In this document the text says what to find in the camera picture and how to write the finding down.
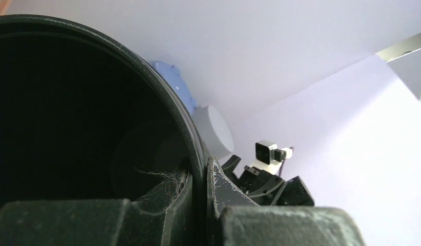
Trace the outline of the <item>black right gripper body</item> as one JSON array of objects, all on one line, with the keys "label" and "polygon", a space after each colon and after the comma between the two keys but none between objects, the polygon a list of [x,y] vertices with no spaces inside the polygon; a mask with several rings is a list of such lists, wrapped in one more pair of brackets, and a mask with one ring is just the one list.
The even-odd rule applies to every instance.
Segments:
[{"label": "black right gripper body", "polygon": [[265,170],[245,166],[237,184],[258,205],[276,206],[287,182]]}]

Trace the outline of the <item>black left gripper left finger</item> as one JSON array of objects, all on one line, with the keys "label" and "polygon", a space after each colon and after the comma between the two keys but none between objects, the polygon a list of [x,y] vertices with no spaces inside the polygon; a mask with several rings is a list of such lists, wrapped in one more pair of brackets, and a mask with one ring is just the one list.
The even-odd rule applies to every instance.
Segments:
[{"label": "black left gripper left finger", "polygon": [[140,173],[114,198],[107,176],[50,170],[0,183],[0,245],[185,245],[193,240],[192,177]]}]

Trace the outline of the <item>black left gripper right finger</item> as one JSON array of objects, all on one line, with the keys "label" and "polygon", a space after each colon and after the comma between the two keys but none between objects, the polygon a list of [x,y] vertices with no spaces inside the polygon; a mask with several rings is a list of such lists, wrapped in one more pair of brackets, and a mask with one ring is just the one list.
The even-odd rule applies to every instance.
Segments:
[{"label": "black left gripper right finger", "polygon": [[207,165],[208,245],[365,245],[355,221],[337,208],[259,206]]}]

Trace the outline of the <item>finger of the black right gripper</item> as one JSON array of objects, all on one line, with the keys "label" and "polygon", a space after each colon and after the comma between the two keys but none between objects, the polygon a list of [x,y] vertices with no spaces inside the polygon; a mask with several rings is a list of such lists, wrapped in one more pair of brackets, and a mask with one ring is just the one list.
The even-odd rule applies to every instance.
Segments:
[{"label": "finger of the black right gripper", "polygon": [[223,165],[223,173],[235,184],[238,185],[238,178],[234,174],[234,169],[240,163],[241,158],[237,155],[232,155]]}]

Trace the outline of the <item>grey plastic bucket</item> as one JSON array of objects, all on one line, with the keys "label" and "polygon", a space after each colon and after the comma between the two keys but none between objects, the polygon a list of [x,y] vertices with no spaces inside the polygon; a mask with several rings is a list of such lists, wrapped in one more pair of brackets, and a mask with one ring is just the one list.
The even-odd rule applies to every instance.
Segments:
[{"label": "grey plastic bucket", "polygon": [[234,151],[234,140],[219,110],[208,105],[194,110],[193,121],[211,156],[222,159]]}]

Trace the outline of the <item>blue plastic bucket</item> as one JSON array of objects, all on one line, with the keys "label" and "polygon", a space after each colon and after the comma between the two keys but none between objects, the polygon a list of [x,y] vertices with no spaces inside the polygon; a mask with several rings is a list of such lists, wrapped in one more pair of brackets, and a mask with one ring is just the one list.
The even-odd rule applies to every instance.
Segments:
[{"label": "blue plastic bucket", "polygon": [[155,69],[162,78],[176,92],[180,100],[183,102],[188,112],[193,115],[198,107],[196,100],[192,97],[191,92],[181,76],[181,71],[176,65],[170,65],[163,61],[151,61],[150,65]]}]

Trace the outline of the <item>large black plastic bucket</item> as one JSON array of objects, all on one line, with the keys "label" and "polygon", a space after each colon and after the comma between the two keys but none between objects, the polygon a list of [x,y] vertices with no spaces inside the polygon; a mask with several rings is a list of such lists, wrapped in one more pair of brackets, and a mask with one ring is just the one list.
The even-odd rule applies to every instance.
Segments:
[{"label": "large black plastic bucket", "polygon": [[90,172],[107,176],[118,199],[140,173],[186,171],[185,245],[207,245],[208,159],[185,105],[140,56],[69,20],[0,16],[0,183],[17,172]]}]

